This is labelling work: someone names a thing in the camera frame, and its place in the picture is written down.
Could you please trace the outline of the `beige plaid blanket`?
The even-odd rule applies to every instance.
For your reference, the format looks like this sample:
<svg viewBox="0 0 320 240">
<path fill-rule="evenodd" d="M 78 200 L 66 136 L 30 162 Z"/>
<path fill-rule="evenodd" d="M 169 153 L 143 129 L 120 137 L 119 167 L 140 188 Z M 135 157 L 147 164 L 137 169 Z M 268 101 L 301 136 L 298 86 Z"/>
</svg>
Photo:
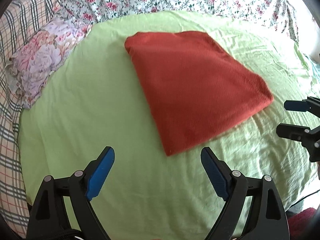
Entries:
<svg viewBox="0 0 320 240">
<path fill-rule="evenodd" d="M 48 23 L 61 0 L 1 0 L 1 219 L 15 236 L 26 237 L 27 197 L 18 150 L 22 107 L 9 89 L 9 58 Z"/>
</svg>

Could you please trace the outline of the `light green bed sheet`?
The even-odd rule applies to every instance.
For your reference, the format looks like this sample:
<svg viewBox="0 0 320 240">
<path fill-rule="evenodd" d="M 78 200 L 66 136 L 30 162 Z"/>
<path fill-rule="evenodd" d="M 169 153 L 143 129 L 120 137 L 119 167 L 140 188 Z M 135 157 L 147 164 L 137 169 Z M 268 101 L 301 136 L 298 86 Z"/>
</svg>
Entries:
<svg viewBox="0 0 320 240">
<path fill-rule="evenodd" d="M 266 82 L 273 101 L 207 142 L 168 156 L 124 43 L 138 32 L 184 31 L 207 33 Z M 114 165 L 92 200 L 108 235 L 204 239 L 223 207 L 200 161 L 201 150 L 210 147 L 248 177 L 269 174 L 288 209 L 319 189 L 318 166 L 307 150 L 276 134 L 281 122 L 319 125 L 312 114 L 283 107 L 308 96 L 319 96 L 310 61 L 293 40 L 265 27 L 170 11 L 96 24 L 22 112 L 18 143 L 27 199 L 35 200 L 45 176 L 70 176 L 111 146 Z"/>
</svg>

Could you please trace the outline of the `rust orange fleece cloth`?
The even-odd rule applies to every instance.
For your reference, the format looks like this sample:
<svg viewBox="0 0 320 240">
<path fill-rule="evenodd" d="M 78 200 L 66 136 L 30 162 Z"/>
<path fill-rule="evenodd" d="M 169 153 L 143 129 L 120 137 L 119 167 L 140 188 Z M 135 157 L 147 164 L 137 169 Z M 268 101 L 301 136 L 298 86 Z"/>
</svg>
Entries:
<svg viewBox="0 0 320 240">
<path fill-rule="evenodd" d="M 138 32 L 124 47 L 168 156 L 207 142 L 273 101 L 266 82 L 207 33 Z"/>
</svg>

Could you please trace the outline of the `pink floral pillow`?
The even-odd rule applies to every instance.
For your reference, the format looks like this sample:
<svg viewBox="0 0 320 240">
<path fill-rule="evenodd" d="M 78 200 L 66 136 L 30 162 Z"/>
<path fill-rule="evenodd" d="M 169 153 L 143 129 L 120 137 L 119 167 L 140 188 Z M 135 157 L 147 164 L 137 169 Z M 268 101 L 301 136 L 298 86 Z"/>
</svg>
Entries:
<svg viewBox="0 0 320 240">
<path fill-rule="evenodd" d="M 37 31 L 5 66 L 9 89 L 30 109 L 41 96 L 49 77 L 89 34 L 91 25 L 54 18 Z"/>
</svg>

